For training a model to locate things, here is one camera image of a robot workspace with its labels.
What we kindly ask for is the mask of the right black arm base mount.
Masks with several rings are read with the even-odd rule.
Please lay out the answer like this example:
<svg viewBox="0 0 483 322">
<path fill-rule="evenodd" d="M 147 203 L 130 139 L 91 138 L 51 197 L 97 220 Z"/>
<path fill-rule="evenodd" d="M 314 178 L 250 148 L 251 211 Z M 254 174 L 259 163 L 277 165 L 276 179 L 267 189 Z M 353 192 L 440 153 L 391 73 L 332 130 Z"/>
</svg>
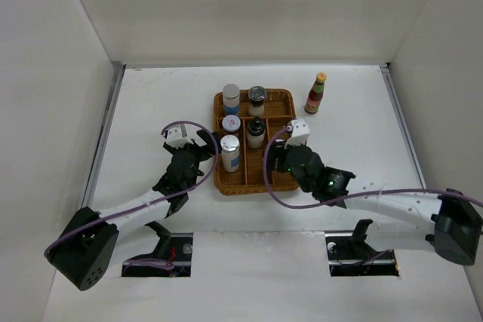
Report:
<svg viewBox="0 0 483 322">
<path fill-rule="evenodd" d="M 331 277 L 399 276 L 394 251 L 377 251 L 366 243 L 372 224 L 371 219 L 362 219 L 351 232 L 325 234 Z"/>
</svg>

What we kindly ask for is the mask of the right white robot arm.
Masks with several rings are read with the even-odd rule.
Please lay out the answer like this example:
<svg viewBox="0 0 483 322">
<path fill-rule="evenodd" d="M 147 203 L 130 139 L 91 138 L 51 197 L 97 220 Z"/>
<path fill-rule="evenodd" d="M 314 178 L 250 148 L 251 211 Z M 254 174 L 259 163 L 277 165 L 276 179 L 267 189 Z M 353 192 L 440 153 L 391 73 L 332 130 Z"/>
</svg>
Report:
<svg viewBox="0 0 483 322">
<path fill-rule="evenodd" d="M 319 155 L 305 145 L 290 146 L 277 140 L 266 148 L 264 172 L 289 173 L 313 207 L 363 210 L 391 218 L 380 223 L 358 221 L 350 239 L 350 250 L 368 258 L 376 250 L 426 250 L 458 265 L 474 265 L 482 234 L 479 201 L 446 189 L 378 189 L 349 193 L 355 174 L 325 166 Z"/>
</svg>

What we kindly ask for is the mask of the red sauce bottle yellow cap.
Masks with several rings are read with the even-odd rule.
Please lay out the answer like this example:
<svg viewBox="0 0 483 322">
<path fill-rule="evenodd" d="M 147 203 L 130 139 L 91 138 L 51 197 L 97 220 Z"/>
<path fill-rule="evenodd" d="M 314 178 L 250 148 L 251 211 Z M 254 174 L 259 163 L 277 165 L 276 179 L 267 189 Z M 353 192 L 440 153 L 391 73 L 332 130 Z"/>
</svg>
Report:
<svg viewBox="0 0 483 322">
<path fill-rule="evenodd" d="M 315 81 L 306 99 L 304 109 L 309 114 L 315 114 L 318 112 L 321 100 L 324 96 L 325 82 L 327 75 L 320 72 L 316 75 Z"/>
</svg>

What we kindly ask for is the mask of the black cap white bottle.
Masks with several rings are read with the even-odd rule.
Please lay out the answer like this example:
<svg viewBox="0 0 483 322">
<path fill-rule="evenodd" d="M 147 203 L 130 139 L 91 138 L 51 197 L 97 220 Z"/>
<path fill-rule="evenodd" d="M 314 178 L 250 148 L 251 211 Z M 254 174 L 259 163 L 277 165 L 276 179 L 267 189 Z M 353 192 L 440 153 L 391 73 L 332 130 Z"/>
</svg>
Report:
<svg viewBox="0 0 483 322">
<path fill-rule="evenodd" d="M 254 117 L 248 122 L 247 141 L 248 146 L 252 149 L 259 149 L 263 145 L 265 139 L 266 125 L 262 118 Z"/>
</svg>

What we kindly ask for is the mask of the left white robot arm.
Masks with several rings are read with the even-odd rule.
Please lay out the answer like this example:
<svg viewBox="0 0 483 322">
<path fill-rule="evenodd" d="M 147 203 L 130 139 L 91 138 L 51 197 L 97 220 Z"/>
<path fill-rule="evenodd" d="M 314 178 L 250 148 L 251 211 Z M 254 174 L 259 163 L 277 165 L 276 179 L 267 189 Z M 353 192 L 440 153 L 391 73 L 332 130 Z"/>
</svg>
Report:
<svg viewBox="0 0 483 322">
<path fill-rule="evenodd" d="M 171 162 L 161 179 L 140 197 L 118 207 L 79 209 L 44 252 L 46 260 L 78 290 L 88 290 L 102 278 L 118 239 L 177 213 L 189 193 L 210 176 L 200 170 L 200 163 L 220 157 L 217 132 L 200 128 L 196 134 L 204 141 L 202 146 L 184 133 L 181 124 L 164 129 L 162 134 Z"/>
</svg>

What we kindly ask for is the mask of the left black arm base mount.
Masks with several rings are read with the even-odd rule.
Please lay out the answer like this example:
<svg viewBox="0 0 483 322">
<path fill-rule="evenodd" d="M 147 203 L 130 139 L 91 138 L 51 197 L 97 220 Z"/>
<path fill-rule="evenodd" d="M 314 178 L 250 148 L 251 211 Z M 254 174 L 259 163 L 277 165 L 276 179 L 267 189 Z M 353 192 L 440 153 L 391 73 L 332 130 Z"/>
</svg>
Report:
<svg viewBox="0 0 483 322">
<path fill-rule="evenodd" d="M 156 233 L 158 243 L 152 252 L 124 261 L 121 276 L 189 278 L 192 272 L 193 233 L 171 233 L 159 222 L 151 222 L 146 226 Z"/>
</svg>

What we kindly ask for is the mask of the silver-lid white blue jar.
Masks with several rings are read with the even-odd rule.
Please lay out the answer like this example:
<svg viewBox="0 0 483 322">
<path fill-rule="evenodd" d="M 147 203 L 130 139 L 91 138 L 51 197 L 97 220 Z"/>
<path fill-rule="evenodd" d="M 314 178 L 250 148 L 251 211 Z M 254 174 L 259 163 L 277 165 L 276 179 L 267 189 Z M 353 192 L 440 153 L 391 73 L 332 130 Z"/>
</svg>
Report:
<svg viewBox="0 0 483 322">
<path fill-rule="evenodd" d="M 240 142 L 237 136 L 225 135 L 220 140 L 223 169 L 234 173 L 240 164 Z"/>
</svg>

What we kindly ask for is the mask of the silver-lid blue label jar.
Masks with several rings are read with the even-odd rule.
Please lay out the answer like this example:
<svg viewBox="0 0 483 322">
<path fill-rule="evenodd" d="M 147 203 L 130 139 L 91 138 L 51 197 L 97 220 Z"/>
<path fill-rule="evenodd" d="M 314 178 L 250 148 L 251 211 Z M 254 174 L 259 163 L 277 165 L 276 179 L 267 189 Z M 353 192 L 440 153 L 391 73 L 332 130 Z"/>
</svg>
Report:
<svg viewBox="0 0 483 322">
<path fill-rule="evenodd" d="M 236 84 L 227 84 L 223 87 L 223 112 L 225 115 L 239 115 L 240 89 Z"/>
</svg>

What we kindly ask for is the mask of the jar with red-white lid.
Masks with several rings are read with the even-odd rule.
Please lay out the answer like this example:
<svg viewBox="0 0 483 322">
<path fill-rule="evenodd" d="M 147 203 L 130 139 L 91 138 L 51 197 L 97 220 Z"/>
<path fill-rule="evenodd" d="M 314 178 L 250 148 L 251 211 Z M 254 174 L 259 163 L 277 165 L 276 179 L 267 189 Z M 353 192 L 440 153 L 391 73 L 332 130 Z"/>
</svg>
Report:
<svg viewBox="0 0 483 322">
<path fill-rule="evenodd" d="M 241 125 L 241 120 L 237 115 L 226 115 L 221 121 L 221 127 L 225 135 L 238 136 Z"/>
</svg>

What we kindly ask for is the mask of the clear-lid pepper shaker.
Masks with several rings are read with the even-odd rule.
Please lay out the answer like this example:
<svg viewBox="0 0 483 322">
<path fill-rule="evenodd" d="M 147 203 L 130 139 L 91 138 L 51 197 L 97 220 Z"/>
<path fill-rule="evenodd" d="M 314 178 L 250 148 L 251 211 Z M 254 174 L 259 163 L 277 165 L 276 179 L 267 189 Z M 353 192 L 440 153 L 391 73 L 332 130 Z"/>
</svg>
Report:
<svg viewBox="0 0 483 322">
<path fill-rule="evenodd" d="M 253 86 L 248 90 L 250 105 L 248 114 L 251 117 L 262 117 L 265 113 L 266 90 L 262 86 Z"/>
</svg>

